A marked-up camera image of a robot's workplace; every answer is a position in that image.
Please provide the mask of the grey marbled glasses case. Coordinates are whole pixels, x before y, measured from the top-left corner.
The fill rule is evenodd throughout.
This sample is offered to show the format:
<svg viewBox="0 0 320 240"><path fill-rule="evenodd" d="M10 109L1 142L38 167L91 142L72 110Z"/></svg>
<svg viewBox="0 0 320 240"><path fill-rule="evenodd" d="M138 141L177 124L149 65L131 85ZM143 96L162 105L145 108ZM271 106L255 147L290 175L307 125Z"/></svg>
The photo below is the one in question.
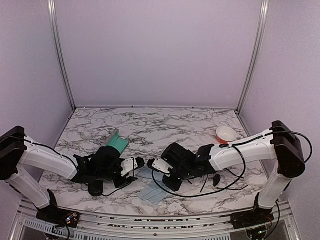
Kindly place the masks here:
<svg viewBox="0 0 320 240"><path fill-rule="evenodd" d="M111 134L106 138L103 143L103 146L109 146L115 148L120 155L123 154L127 146L129 145L129 141L123 139L119 135L119 129L115 128Z"/></svg>

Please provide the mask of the light blue cleaning cloth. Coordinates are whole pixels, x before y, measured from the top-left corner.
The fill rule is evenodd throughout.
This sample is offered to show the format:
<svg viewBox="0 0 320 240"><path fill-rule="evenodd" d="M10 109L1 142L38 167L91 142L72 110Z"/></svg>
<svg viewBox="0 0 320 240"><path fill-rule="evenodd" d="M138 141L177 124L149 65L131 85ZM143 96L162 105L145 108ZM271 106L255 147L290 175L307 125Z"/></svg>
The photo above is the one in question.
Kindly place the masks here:
<svg viewBox="0 0 320 240"><path fill-rule="evenodd" d="M150 168L142 168L136 175L139 178L152 180L152 170Z"/></svg>

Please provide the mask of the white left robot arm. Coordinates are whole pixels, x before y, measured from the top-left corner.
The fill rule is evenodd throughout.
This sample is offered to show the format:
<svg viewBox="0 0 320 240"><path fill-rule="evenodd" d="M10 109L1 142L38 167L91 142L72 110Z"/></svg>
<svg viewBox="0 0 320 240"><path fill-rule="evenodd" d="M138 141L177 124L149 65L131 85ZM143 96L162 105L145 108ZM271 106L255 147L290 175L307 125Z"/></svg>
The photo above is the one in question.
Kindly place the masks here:
<svg viewBox="0 0 320 240"><path fill-rule="evenodd" d="M55 196L43 188L24 168L32 166L57 174L71 182L94 185L112 181L115 188L122 188L135 180L135 170L145 162L140 157L121 158L114 146L106 145L96 153L81 157L67 156L53 148L38 143L16 126L0 137L0 178L26 198L53 223L63 219Z"/></svg>

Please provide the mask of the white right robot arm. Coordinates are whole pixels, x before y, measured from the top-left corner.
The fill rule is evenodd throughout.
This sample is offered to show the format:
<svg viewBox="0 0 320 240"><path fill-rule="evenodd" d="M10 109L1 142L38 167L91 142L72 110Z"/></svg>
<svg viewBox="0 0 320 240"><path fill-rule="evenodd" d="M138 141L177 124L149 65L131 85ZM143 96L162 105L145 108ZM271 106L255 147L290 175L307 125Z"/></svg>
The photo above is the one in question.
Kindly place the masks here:
<svg viewBox="0 0 320 240"><path fill-rule="evenodd" d="M283 122L274 121L271 128L248 138L202 146L196 153L172 143L152 167L164 174L163 183L176 192L183 180L217 173L235 165L268 160L276 161L273 171L258 195L257 206L247 214L252 224L258 224L291 180L306 170L298 133L290 131Z"/></svg>

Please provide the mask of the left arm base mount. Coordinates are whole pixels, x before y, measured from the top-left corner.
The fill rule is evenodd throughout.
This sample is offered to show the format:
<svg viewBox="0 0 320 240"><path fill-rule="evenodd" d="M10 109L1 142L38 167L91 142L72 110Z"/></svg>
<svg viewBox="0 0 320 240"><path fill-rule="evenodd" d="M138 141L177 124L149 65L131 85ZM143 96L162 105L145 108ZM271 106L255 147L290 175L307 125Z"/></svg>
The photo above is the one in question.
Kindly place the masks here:
<svg viewBox="0 0 320 240"><path fill-rule="evenodd" d="M36 207L36 218L45 222L76 228L79 223L80 213L59 208L54 193L49 189L47 191L49 195L49 205L44 208Z"/></svg>

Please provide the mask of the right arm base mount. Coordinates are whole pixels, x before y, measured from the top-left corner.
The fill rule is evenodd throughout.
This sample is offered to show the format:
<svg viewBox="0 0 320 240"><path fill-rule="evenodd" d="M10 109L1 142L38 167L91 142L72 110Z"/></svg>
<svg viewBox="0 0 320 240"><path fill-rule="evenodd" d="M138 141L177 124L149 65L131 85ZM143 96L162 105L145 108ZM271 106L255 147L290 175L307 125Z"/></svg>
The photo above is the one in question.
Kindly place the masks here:
<svg viewBox="0 0 320 240"><path fill-rule="evenodd" d="M258 193L255 197L253 209L230 215L230 223L235 230L265 224L275 219L272 214L272 208L265 209L259 206L259 196L260 194Z"/></svg>

